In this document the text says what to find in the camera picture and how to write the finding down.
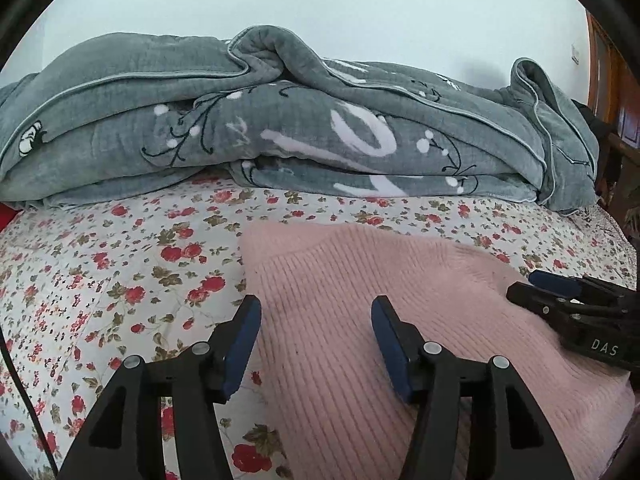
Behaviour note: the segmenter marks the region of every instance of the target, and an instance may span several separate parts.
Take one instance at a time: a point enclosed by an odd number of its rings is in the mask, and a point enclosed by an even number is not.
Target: round metal bolt
[[[497,355],[496,357],[494,357],[494,365],[497,368],[502,368],[504,370],[505,368],[509,368],[510,364],[511,363],[506,357],[503,357],[501,355]]]
[[[442,346],[440,346],[435,341],[427,341],[422,347],[427,354],[438,355],[442,352]]]
[[[191,351],[196,355],[204,355],[206,354],[211,347],[209,343],[205,343],[204,341],[200,341],[191,347]]]
[[[129,357],[124,359],[124,361],[122,362],[122,365],[125,368],[135,368],[140,364],[140,361],[141,359],[139,355],[130,355]]]

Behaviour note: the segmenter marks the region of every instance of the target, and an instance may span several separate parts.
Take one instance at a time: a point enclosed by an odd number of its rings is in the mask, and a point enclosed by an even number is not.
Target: floral bed sheet
[[[23,212],[0,234],[0,322],[58,466],[127,355],[173,357],[233,316],[244,292],[238,237],[250,222],[267,219],[446,237],[481,247],[523,275],[545,269],[635,285],[635,252],[596,207],[564,218],[492,199],[340,198],[243,189],[201,174],[121,202]],[[263,380],[254,352],[241,389],[216,407],[235,478],[291,476]],[[166,478],[177,480],[170,399],[161,421]],[[35,479],[53,478],[4,364],[0,432]]]

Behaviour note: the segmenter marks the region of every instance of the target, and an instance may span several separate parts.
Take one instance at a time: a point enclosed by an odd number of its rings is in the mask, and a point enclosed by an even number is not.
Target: wall switch
[[[576,48],[574,44],[571,46],[571,59],[574,60],[576,65],[580,65],[580,51]]]

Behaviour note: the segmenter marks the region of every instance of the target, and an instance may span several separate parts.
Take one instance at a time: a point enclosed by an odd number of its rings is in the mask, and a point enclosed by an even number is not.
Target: blue gripper pad
[[[246,365],[260,330],[262,308],[255,296],[246,296],[232,322],[241,323],[225,358],[225,382],[222,393],[227,400],[240,388]]]
[[[413,393],[409,382],[408,358],[404,354],[396,330],[397,323],[402,323],[391,307],[386,296],[377,297],[371,303],[371,325],[378,341],[378,347],[385,360],[386,372],[389,374],[394,390],[404,402],[409,402]]]
[[[529,275],[529,283],[537,288],[548,290],[561,298],[571,299],[580,296],[582,287],[574,278],[558,276],[544,270],[534,270]]]

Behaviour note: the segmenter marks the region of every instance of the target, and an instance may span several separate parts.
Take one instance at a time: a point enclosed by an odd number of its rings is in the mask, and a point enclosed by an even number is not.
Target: gray comforter
[[[530,59],[487,90],[321,59],[292,32],[108,34],[0,89],[0,201],[120,199],[224,165],[246,186],[342,196],[594,203],[598,144]]]

